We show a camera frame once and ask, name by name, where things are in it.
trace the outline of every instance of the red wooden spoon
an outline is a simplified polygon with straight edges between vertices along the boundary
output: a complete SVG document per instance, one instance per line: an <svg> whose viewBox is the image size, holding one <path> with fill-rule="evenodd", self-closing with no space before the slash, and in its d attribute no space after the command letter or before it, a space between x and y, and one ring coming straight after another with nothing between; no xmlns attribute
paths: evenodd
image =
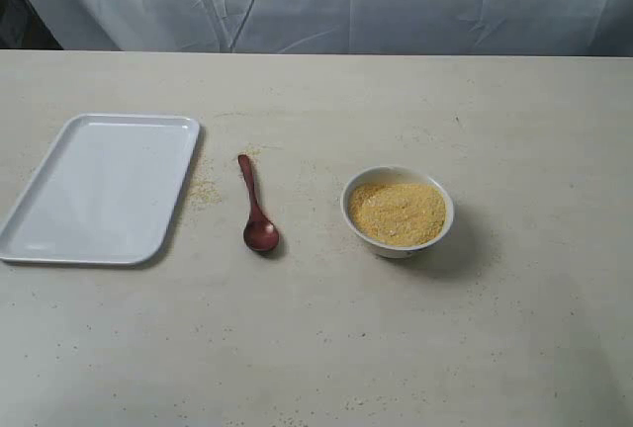
<svg viewBox="0 0 633 427"><path fill-rule="evenodd" d="M272 251L279 243L279 231L277 231L270 219L264 215L257 203L253 170L248 155L241 154L237 156L237 162L239 162L239 168L241 168L241 173L244 175L246 188L248 188L248 197L250 198L250 216L244 228L244 242L253 251Z"/></svg>

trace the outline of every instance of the table surface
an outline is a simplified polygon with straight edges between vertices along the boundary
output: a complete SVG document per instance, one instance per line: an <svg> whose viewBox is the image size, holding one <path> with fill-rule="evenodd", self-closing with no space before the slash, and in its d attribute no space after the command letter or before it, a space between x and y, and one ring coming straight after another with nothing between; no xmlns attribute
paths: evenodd
<svg viewBox="0 0 633 427"><path fill-rule="evenodd" d="M1 51L0 96L0 214L77 114L205 128L151 263L0 266L1 425L633 423L633 59ZM455 200L415 259L341 217L381 163Z"/></svg>

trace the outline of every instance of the yellow powder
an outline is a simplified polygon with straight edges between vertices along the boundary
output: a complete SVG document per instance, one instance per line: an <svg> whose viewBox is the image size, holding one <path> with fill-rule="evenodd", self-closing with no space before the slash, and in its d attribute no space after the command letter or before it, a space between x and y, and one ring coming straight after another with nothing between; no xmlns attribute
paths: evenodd
<svg viewBox="0 0 633 427"><path fill-rule="evenodd" d="M349 213L361 232L392 246L430 241L446 218L442 195L417 183L361 185L352 192Z"/></svg>

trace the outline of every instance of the tray rim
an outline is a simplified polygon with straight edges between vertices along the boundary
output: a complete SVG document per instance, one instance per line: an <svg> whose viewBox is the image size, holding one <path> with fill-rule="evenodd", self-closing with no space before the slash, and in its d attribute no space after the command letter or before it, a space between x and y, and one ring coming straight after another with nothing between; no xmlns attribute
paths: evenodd
<svg viewBox="0 0 633 427"><path fill-rule="evenodd" d="M166 120L170 120L170 119L172 119L172 120L186 121L186 122L188 122L188 123L190 123L192 125L193 139L192 139L191 144L189 145L190 148L187 149L186 165L183 165L182 172L180 172L180 174L178 176L178 180L180 182L180 186L179 186L178 192L176 192L176 196L174 198L173 205L171 206L170 217L169 217L169 219L167 220L167 222L165 224L165 227L164 227L164 230L162 231L162 234L160 235L159 238L157 238L156 244L154 245L154 247L152 247L147 252L147 254L143 254L140 257L137 257L137 258L134 258L134 259L123 259L123 260L116 260L116 261L115 260L108 260L108 259L99 259L99 260L97 260L97 259L82 259L82 258L70 259L70 258L55 258L55 257L24 257L24 256L12 255L11 253L4 252L1 249L0 249L0 260L5 261L5 262L35 263L35 264L77 264L77 265L100 265L100 266L104 266L104 265L107 265L107 266L132 266L132 265L136 265L136 264L140 264L142 262L145 262L148 259L150 259L151 257L153 257L158 252L158 250L161 248L161 246L163 245L163 243L165 241L165 236L167 234L167 230L169 228L169 224L171 222L171 219L173 218L173 211L174 211L174 209L176 207L176 204L178 203L178 199L180 197L180 193L182 192L182 186L183 186L183 183L184 183L184 180L185 180L185 176L187 175L187 172L189 170L189 166L191 165L191 159L193 157L193 153L194 153L194 150L196 149L196 144L198 142L198 137L200 135L200 127L201 127L200 123L198 121L196 121L195 119L189 118L189 117L186 117L186 116L161 115L161 114L83 113L83 114L79 114L79 115L76 115L76 116L70 118L69 120L67 120L64 123L64 125L61 127L61 129L59 130L59 132L57 133L55 138L50 143L50 146L48 147L44 157L42 157L42 160L41 160L40 164L36 167L36 169L34 170L33 174L31 175L31 177L27 181L24 189L19 194L19 196L16 199L16 202L14 203L14 205L9 209L9 212L7 213L7 216L4 218L4 220L0 221L0 236L2 236L4 231L7 229L7 227L11 223L11 220L15 217L16 212L18 211L18 208L20 207L20 205L22 204L23 200L25 199L25 197L27 196L27 194L31 190L31 188L32 188L33 184L35 183L35 181L40 176L40 173L44 170L46 164L48 163L48 160L50 159L50 156L55 151L57 146L60 144L63 136L68 132L70 127L73 126L78 121L83 121L83 120L91 119L91 118L121 118L121 119L133 118L133 119L141 119L141 120L143 120L143 119L166 119Z"/></svg>

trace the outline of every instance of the bowl rim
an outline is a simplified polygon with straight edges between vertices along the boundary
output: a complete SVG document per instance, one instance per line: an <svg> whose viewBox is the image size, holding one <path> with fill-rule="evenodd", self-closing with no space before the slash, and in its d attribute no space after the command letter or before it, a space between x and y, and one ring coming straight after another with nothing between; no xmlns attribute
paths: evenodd
<svg viewBox="0 0 633 427"><path fill-rule="evenodd" d="M442 198L444 200L444 206L446 207L446 215L447 215L447 218L444 220L444 225L442 226L442 230L439 232L439 234L437 234L437 236L435 236L430 241L426 241L423 244L417 244L415 246L392 246L390 244L385 244L383 242L377 241L376 239L373 239L373 238L367 236L366 234L364 234L362 231L360 231L356 227L354 222L349 217L348 208L345 206L345 194L347 194L349 188L360 177L362 177L363 175L365 175L365 174L367 174L369 172L373 172L373 171L376 171L376 170L382 170L382 169L385 169L385 170L405 170L408 173L411 173L413 175L417 175L417 176L423 177L423 178L429 180L430 182L432 182L433 186L439 191L440 195L442 196ZM366 241L369 244L372 244L374 246L378 246L378 247L381 247L383 249L389 249L389 250L392 250L392 251L403 251L403 252L418 251L418 250L424 249L425 247L428 247L428 246L430 246L432 244L435 244L437 241L439 241L441 238L443 238L446 235L448 230L453 225L453 220L455 219L455 205L453 204L453 199L450 197L448 192L444 189L444 187L437 180L435 180L432 176L428 175L427 173L422 173L422 172L419 172L419 171L417 171L415 169L412 169L410 167L405 167L404 165L398 165L398 164L376 165L374 167L369 167L369 168L366 168L364 170L361 170L360 172L355 174L347 182L347 184L345 184L345 186L343 187L343 191L340 194L340 209L341 209L341 212L343 213L343 218L345 219L345 222L347 222L347 225L352 229L352 231L354 231L356 233L356 235L358 237L360 237L364 241Z"/></svg>

